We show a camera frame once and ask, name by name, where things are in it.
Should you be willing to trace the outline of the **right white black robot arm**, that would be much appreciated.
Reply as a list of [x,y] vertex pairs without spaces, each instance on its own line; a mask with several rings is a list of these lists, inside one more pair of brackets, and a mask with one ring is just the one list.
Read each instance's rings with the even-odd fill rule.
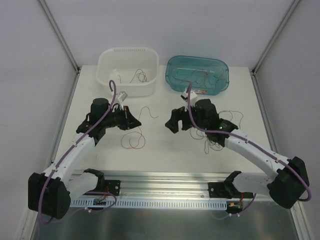
[[182,130],[196,128],[204,132],[209,141],[241,155],[263,172],[233,171],[223,182],[209,185],[214,197],[232,199],[241,194],[260,194],[271,197],[285,209],[297,201],[311,199],[308,173],[301,158],[290,159],[250,140],[237,125],[221,118],[209,99],[198,100],[191,107],[173,109],[165,127],[175,134],[179,131],[179,122]]

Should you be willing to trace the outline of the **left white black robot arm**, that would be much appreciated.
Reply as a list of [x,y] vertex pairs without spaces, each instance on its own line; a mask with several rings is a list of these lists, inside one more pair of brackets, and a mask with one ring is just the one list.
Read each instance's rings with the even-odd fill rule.
[[106,129],[117,127],[127,131],[139,126],[141,122],[131,114],[127,105],[113,109],[106,98],[95,98],[90,112],[77,127],[68,150],[44,172],[34,172],[29,177],[28,209],[60,220],[78,197],[90,191],[95,195],[106,193],[106,180],[99,170],[88,168],[76,179],[71,176],[104,137]]

